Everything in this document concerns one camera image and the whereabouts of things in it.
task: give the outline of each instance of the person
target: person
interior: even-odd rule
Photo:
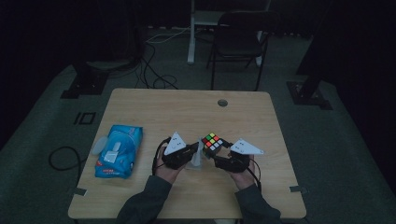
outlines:
[[[162,152],[157,159],[155,175],[150,175],[144,190],[127,200],[119,211],[117,224],[147,224],[152,223],[163,209],[172,185],[177,175],[184,168],[177,170],[163,165]],[[250,170],[254,172],[251,160]],[[239,189],[235,197],[239,203],[244,224],[280,224],[280,212],[271,207],[262,197],[255,184],[254,177],[246,170],[243,173],[231,173],[231,179]]]

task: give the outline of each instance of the plastic package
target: plastic package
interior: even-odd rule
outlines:
[[[113,125],[95,164],[95,176],[128,178],[132,174],[142,138],[142,127]]]

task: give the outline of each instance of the chair backrest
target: chair backrest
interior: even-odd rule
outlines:
[[[247,31],[275,32],[279,25],[279,15],[274,11],[228,11],[218,21],[218,28]]]

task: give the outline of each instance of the wooden table top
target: wooden table top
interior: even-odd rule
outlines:
[[[226,100],[227,106],[219,106],[218,100]],[[282,218],[305,217],[301,193],[290,192],[298,183],[266,92],[115,89],[93,142],[107,136],[114,124],[143,127],[133,173],[128,179],[96,178],[98,156],[90,154],[78,182],[87,193],[74,195],[68,211],[72,218],[115,218],[125,201],[144,189],[157,146],[174,132],[187,144],[213,132],[229,142],[243,138],[264,150],[264,155],[255,156],[264,199]],[[241,217],[234,197],[237,188],[229,175],[213,160],[203,158],[202,163],[200,171],[180,172],[158,218]]]

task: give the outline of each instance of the dark background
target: dark background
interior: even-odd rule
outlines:
[[[190,1],[148,0],[134,11],[135,26],[187,27]],[[76,58],[82,61],[122,57],[108,35],[100,1],[1,1],[1,139],[2,147],[21,124],[52,79]],[[197,8],[249,7],[248,1],[197,0]],[[278,0],[271,10],[280,13],[282,33],[313,36],[298,74],[332,83],[356,122],[368,148],[388,180],[395,165],[396,19],[395,1]],[[130,50],[123,56],[134,57]]]

